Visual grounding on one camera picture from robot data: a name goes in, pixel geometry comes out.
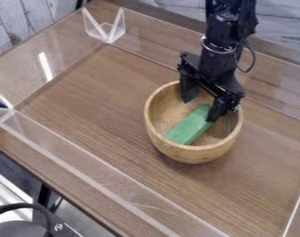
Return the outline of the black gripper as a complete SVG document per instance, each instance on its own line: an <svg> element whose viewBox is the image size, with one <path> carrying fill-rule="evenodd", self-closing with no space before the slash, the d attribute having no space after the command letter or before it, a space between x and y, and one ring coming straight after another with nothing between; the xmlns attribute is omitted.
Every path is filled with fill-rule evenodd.
<svg viewBox="0 0 300 237"><path fill-rule="evenodd" d="M242 46L233 52L214 53L202 48L201 55L190 52L179 54L176 70L182 101L189 103L198 95L199 88L215 98L209 109L207 122L215 122L229 108L238 106L245 97L245 90L235 78L241 53Z"/></svg>

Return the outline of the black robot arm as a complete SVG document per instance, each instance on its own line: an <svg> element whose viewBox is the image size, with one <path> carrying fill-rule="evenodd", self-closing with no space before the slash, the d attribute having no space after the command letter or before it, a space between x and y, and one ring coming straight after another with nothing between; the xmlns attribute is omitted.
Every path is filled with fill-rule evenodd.
<svg viewBox="0 0 300 237"><path fill-rule="evenodd" d="M201 38L201 55L179 54L181 98L185 103L203 89L213 97L206 121L215 122L235 111L245 97L245 89L235 78L235 70L247 73L257 60L247 41L255 33L257 0L206 0L206 33Z"/></svg>

